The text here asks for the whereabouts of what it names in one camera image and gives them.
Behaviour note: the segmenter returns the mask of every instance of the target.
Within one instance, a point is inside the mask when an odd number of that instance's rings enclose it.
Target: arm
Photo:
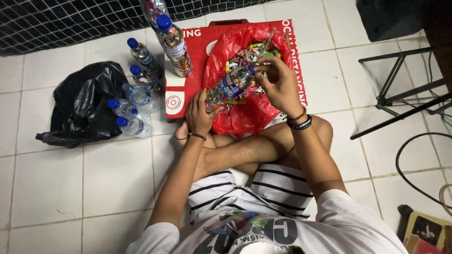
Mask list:
[[[297,118],[303,113],[303,107],[297,89],[295,72],[275,56],[265,56],[259,63],[270,63],[260,66],[270,79],[258,73],[255,78],[264,88],[271,104],[287,114],[289,118]],[[294,123],[301,124],[308,119],[305,115]],[[347,192],[339,169],[323,146],[319,135],[313,127],[305,130],[292,130],[295,149],[304,176],[316,200],[327,190],[339,189]]]
[[[207,135],[212,127],[213,118],[222,110],[219,108],[207,114],[204,107],[205,97],[205,89],[199,91],[188,106],[185,115],[190,130],[202,136]],[[190,136],[179,162],[163,185],[146,228],[159,222],[169,222],[177,228],[180,227],[180,219],[203,144],[202,138]]]

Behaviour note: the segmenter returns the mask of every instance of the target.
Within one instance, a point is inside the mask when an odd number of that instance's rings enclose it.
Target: red cardboard box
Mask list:
[[[290,47],[292,49],[292,62],[294,70],[297,73],[300,101],[303,106],[307,106],[292,20],[288,19],[265,23],[270,24],[277,30],[281,30],[289,35]],[[213,46],[224,32],[229,29],[239,30],[244,25],[245,24],[182,29],[185,42],[187,43],[188,53],[193,63],[194,72],[188,78],[178,77],[173,65],[165,56],[165,100],[167,118],[184,118],[188,103],[202,87],[204,68]]]

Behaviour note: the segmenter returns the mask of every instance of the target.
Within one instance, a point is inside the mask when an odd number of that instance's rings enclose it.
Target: hand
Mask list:
[[[212,128],[213,118],[216,117],[223,107],[218,108],[214,112],[206,113],[204,101],[206,100],[206,89],[199,91],[193,101],[188,105],[187,112],[185,113],[185,119],[187,120],[188,127],[193,133],[206,136],[209,130]]]
[[[297,75],[295,71],[276,56],[264,56],[257,60],[258,71],[265,71],[268,79],[261,73],[256,73],[255,81],[265,90],[272,106],[287,114],[289,118],[296,118],[303,113],[303,106],[298,95]]]

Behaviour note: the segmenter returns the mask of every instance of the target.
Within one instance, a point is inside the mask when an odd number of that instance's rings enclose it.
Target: blue bottle cap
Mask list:
[[[138,65],[133,64],[132,66],[130,66],[130,72],[133,75],[140,75],[141,74],[141,68]]]
[[[137,48],[138,47],[138,42],[135,38],[129,38],[127,40],[127,45],[129,45],[130,48]]]
[[[133,92],[133,85],[130,84],[123,84],[122,89],[126,94],[131,94]]]
[[[112,99],[109,99],[108,101],[107,101],[107,105],[110,107],[110,108],[119,108],[119,105],[120,105],[121,103],[119,102],[119,100],[117,100],[117,99],[115,99],[115,98],[112,98]]]
[[[130,111],[130,114],[132,116],[136,116],[138,114],[138,109],[137,108],[132,108],[132,110]]]
[[[125,118],[125,117],[118,117],[116,119],[116,124],[119,127],[125,127],[125,126],[127,126],[129,124],[129,120],[127,120],[127,118]]]
[[[173,26],[173,22],[171,21],[171,18],[166,14],[160,14],[157,17],[156,23],[157,23],[157,26],[162,31],[168,31]]]
[[[256,75],[256,72],[254,71],[254,64],[248,65],[248,71],[254,76]]]

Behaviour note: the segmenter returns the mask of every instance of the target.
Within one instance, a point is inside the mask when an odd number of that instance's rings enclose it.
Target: speaker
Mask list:
[[[357,0],[356,7],[371,42],[410,35],[423,28],[429,0]]]

